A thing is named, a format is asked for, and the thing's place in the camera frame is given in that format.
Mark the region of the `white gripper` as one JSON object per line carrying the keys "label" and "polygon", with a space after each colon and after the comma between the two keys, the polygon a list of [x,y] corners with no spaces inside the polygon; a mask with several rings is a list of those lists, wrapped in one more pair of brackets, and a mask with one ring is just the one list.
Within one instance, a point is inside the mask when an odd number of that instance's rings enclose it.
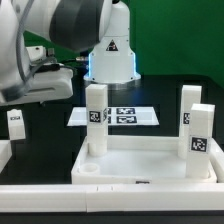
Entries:
{"label": "white gripper", "polygon": [[61,68],[59,71],[37,73],[33,79],[32,87],[22,92],[19,97],[9,94],[6,96],[0,91],[0,106],[18,105],[33,102],[67,99],[73,95],[73,71]]}

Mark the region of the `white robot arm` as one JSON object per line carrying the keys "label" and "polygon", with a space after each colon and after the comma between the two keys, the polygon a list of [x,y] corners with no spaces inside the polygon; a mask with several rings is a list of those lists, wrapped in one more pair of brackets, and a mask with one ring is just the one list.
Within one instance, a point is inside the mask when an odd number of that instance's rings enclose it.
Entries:
{"label": "white robot arm", "polygon": [[73,52],[88,50],[88,82],[140,78],[128,44],[129,10],[120,0],[0,0],[0,106],[73,95],[74,69],[53,56],[34,58],[26,31]]}

